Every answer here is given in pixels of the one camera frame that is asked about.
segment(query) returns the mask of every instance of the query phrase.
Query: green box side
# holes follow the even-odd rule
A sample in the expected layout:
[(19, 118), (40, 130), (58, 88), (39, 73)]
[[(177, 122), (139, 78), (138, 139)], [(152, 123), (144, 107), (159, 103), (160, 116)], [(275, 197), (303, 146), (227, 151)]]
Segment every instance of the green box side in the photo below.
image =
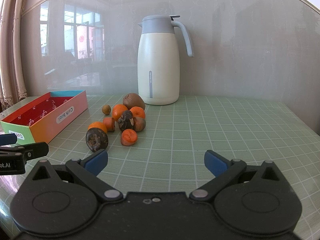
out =
[(35, 140), (32, 136), (32, 133), (30, 131), (30, 127), (25, 126), (25, 125), (18, 125), (14, 123), (7, 123), (1, 121), (2, 128), (5, 133), (9, 133), (10, 131), (17, 132), (23, 135), (24, 140), (18, 138), (17, 144), (23, 145), (23, 144), (29, 144), (29, 143), (34, 143)]

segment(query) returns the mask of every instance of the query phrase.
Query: triangular cutout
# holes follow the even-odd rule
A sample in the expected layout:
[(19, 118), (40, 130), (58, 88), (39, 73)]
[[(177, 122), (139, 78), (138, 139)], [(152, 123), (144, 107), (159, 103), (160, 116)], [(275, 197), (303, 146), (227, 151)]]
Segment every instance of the triangular cutout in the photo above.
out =
[(262, 175), (263, 179), (270, 179), (270, 180), (279, 180), (277, 174), (271, 167), (267, 167), (264, 174)]
[(34, 175), (33, 179), (32, 180), (38, 180), (38, 179), (49, 179), (50, 178), (50, 175), (46, 169), (46, 167), (44, 166), (41, 166), (36, 174)]

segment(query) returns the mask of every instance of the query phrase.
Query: brown kiwi fruit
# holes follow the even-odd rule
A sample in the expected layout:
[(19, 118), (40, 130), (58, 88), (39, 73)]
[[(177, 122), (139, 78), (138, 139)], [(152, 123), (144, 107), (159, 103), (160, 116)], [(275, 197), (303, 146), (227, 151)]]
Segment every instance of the brown kiwi fruit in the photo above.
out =
[(134, 106), (141, 107), (143, 110), (146, 108), (146, 104), (143, 102), (142, 98), (136, 93), (127, 94), (123, 98), (122, 104), (125, 105), (129, 110)]

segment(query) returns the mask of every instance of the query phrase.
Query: beige curtain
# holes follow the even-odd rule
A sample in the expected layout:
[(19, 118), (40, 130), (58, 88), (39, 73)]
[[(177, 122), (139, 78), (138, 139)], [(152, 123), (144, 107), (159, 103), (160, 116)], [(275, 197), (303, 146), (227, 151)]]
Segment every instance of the beige curtain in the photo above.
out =
[(27, 97), (20, 54), (22, 0), (0, 0), (0, 102), (7, 109)]

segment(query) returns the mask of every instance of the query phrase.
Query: colorful box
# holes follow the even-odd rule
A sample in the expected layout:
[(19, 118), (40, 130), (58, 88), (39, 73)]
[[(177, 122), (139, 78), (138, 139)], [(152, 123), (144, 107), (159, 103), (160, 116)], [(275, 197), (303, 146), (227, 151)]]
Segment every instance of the colorful box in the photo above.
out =
[(85, 90), (49, 92), (1, 121), (5, 133), (15, 133), (20, 145), (49, 143), (88, 108)]

